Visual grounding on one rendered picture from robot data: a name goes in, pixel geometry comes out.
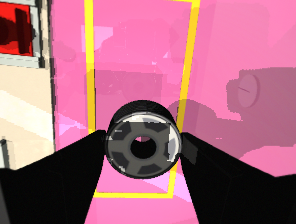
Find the black tyre with grey wheel rim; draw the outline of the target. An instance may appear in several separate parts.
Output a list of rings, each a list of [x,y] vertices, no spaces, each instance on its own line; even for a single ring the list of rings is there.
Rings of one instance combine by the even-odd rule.
[[[149,137],[148,141],[136,140]],[[109,164],[120,174],[139,180],[159,177],[174,167],[182,138],[172,114],[161,104],[136,100],[113,115],[104,140]]]

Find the yellow rectangular outline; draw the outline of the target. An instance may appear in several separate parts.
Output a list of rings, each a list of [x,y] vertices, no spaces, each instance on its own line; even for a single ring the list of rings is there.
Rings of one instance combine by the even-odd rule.
[[[181,83],[179,107],[176,125],[182,132],[184,113],[192,64],[192,56],[200,7],[200,0],[175,0],[192,2],[188,37],[186,44],[183,76]],[[95,88],[94,88],[94,36],[93,36],[93,0],[84,0],[85,11],[85,42],[86,42],[86,73],[87,73],[87,105],[88,135],[95,132]],[[178,161],[177,161],[178,163]],[[173,198],[177,163],[170,169],[168,193],[114,193],[96,192],[93,198]]]

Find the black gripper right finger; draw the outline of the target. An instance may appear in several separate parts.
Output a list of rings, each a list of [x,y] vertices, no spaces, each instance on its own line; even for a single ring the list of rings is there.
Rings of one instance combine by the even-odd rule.
[[[296,224],[296,174],[275,177],[188,132],[180,135],[199,224]]]

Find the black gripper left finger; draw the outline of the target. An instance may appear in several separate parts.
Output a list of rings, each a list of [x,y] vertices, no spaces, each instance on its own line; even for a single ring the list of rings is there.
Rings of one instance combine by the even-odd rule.
[[[0,168],[0,224],[85,224],[105,136],[97,130],[19,169]]]

